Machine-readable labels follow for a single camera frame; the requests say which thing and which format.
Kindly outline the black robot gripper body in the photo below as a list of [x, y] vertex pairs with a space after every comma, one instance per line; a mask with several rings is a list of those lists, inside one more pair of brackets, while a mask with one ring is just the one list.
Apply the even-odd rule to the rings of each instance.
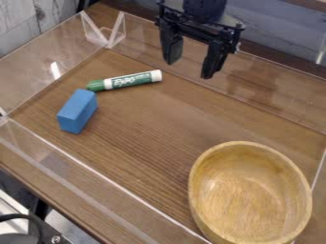
[[228, 0], [156, 0], [159, 13], [155, 25], [164, 42], [187, 36], [208, 43], [219, 40], [227, 52], [239, 48], [244, 24], [226, 14]]

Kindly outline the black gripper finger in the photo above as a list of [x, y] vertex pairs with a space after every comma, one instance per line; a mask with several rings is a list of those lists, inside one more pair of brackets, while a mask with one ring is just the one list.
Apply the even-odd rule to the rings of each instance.
[[227, 55], [228, 50], [224, 43], [219, 40], [211, 41], [207, 48], [207, 55], [203, 60], [203, 79], [210, 79], [214, 76], [214, 73], [222, 69]]
[[168, 65], [172, 65], [182, 56], [183, 37], [175, 26], [167, 22], [160, 23], [160, 44], [163, 59]]

